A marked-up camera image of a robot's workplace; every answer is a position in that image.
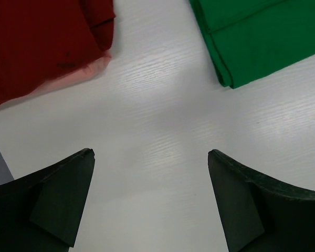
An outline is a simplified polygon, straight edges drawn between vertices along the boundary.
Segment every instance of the green fabric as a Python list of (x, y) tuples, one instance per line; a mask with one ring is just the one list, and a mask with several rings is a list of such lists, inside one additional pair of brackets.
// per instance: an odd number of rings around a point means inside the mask
[(190, 0), (224, 86), (238, 88), (315, 54), (315, 0)]

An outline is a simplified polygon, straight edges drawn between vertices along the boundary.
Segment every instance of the red cloth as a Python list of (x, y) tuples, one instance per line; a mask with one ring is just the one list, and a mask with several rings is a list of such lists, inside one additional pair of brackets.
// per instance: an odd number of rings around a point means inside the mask
[(103, 56), (110, 0), (0, 0), (0, 104)]

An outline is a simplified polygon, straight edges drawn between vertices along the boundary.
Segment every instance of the pink cloth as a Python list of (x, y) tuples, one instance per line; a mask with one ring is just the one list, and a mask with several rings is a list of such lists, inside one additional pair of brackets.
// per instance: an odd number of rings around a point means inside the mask
[(93, 77), (101, 73), (111, 60), (110, 52), (107, 50), (104, 53), (105, 55), (102, 58), (88, 64), (86, 67), (78, 69), (73, 73), (57, 78), (55, 80), (47, 81), (27, 96), (42, 95), (44, 93), (48, 93), (57, 89), (77, 84), (82, 81), (92, 79)]

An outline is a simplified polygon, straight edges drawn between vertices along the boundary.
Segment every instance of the table surface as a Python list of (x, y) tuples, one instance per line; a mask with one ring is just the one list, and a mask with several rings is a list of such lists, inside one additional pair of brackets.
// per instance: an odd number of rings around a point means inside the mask
[(104, 74), (0, 108), (0, 150), (15, 178), (96, 153), (70, 251), (227, 251), (211, 149), (315, 190), (315, 56), (223, 88), (187, 0), (115, 6)]

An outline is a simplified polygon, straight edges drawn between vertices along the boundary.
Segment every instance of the folded fabric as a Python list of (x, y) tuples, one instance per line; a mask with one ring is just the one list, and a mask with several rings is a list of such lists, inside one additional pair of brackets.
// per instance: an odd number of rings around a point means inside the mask
[(73, 73), (60, 77), (56, 80), (45, 82), (28, 96), (42, 95), (44, 93), (48, 93), (57, 89), (77, 84), (82, 81), (92, 79), (93, 77), (101, 73), (111, 60), (110, 52), (107, 50), (104, 53), (105, 55), (102, 58), (97, 59), (96, 61), (88, 64), (85, 67), (82, 67), (81, 69), (78, 69)]
[(238, 88), (315, 54), (315, 0), (190, 0), (218, 79)]
[(103, 57), (110, 0), (0, 1), (0, 104)]

